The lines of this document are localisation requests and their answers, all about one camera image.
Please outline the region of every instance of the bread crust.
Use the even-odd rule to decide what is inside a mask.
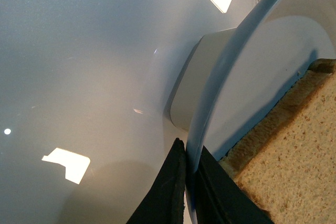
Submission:
[[[335,217],[330,217],[336,212],[336,194],[333,189],[336,184],[336,146],[333,141],[333,138],[336,141],[336,124],[332,124],[336,119],[335,67],[336,60],[320,59],[313,62],[304,76],[267,116],[219,162],[249,198],[270,213],[275,223],[336,223]],[[312,127],[317,127],[315,133],[309,133]],[[315,135],[326,134],[318,132],[320,129],[328,131],[329,135],[316,141]],[[309,164],[307,159],[311,159],[312,163]],[[318,161],[325,162],[330,167],[316,165]],[[310,173],[316,176],[315,182],[309,177],[309,171],[313,169],[319,170]],[[311,216],[309,209],[298,211],[300,208],[297,204],[307,206],[302,200],[314,201],[306,195],[308,189],[302,191],[302,188],[311,184],[314,187],[314,183],[318,187],[320,182],[329,188],[329,194],[320,197],[320,201],[324,201],[325,204],[320,204],[320,208],[313,206],[320,214]],[[281,192],[286,190],[286,183],[291,187],[288,191],[293,194],[298,192],[297,197]],[[322,214],[326,209],[333,212]]]

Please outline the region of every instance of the white plastic surface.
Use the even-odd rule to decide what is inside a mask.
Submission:
[[[165,107],[190,51],[255,4],[0,0],[0,223],[125,223],[186,139]],[[91,160],[79,185],[56,148]]]
[[[170,109],[170,116],[175,126],[189,130],[206,80],[234,31],[235,28],[232,28],[203,36],[190,55],[191,59],[178,85]]]
[[[213,68],[194,113],[187,154],[219,159],[318,58],[336,58],[336,0],[261,0]],[[189,187],[193,197],[193,188]]]

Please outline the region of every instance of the bread slice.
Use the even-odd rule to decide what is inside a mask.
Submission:
[[[335,64],[313,62],[219,162],[274,223],[336,223]]]

